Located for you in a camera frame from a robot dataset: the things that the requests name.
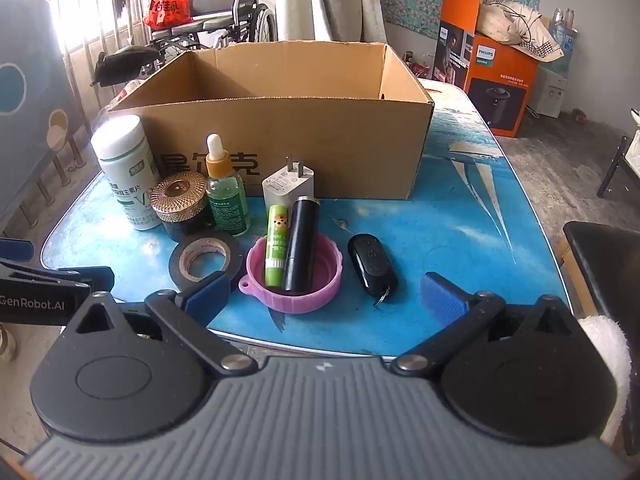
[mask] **pillow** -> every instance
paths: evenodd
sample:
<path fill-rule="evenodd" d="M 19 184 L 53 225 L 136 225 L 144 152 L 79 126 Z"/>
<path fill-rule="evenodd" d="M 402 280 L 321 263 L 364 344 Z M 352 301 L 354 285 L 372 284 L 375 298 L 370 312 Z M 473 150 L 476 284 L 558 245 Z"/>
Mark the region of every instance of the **pillow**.
<path fill-rule="evenodd" d="M 507 18 L 513 21 L 520 35 L 520 41 L 514 44 L 514 48 L 545 62 L 564 56 L 560 45 L 540 21 L 542 14 L 537 10 L 518 2 L 499 2 L 491 7 L 501 8 Z"/>
<path fill-rule="evenodd" d="M 516 25 L 495 5 L 480 5 L 476 30 L 503 44 L 518 44 L 521 41 Z"/>

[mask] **pink silicone lid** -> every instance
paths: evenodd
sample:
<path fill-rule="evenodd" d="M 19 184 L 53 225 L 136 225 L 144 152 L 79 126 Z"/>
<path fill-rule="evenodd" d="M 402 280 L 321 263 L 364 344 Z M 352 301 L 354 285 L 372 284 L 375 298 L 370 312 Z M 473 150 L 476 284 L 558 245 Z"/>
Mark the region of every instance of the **pink silicone lid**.
<path fill-rule="evenodd" d="M 273 310 L 285 314 L 304 314 L 325 306 L 338 293 L 342 277 L 342 253 L 333 240 L 318 233 L 314 281 L 311 294 L 306 296 L 282 296 L 264 288 L 264 255 L 267 238 L 260 238 L 246 258 L 247 275 L 240 279 L 238 288 L 244 294 L 254 296 Z"/>

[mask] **car key fob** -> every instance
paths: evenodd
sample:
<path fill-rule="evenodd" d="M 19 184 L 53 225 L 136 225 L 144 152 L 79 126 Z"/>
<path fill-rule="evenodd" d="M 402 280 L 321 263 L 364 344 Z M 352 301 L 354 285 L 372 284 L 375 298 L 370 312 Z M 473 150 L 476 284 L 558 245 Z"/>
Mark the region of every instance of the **car key fob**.
<path fill-rule="evenodd" d="M 377 305 L 398 290 L 398 277 L 385 250 L 374 235 L 359 234 L 351 237 L 347 250 L 360 283 Z"/>

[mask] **green lip balm tube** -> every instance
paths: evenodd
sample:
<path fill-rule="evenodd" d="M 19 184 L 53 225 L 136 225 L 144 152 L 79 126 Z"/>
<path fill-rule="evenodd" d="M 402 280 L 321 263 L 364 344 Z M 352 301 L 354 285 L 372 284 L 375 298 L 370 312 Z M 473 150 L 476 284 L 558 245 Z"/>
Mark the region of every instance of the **green lip balm tube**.
<path fill-rule="evenodd" d="M 269 208 L 267 226 L 267 252 L 264 257 L 264 286 L 282 286 L 284 262 L 287 257 L 287 234 L 289 211 L 286 206 L 272 205 Z"/>

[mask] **metal screw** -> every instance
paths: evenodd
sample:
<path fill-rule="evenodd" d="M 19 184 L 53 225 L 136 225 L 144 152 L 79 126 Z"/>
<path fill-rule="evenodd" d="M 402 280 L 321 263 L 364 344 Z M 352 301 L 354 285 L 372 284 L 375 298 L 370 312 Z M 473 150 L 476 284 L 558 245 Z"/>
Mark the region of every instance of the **metal screw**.
<path fill-rule="evenodd" d="M 248 355 L 231 354 L 222 358 L 220 365 L 225 370 L 245 370 L 253 364 L 254 360 Z"/>
<path fill-rule="evenodd" d="M 407 372 L 415 372 L 427 367 L 429 361 L 418 354 L 407 354 L 398 358 L 398 368 Z"/>

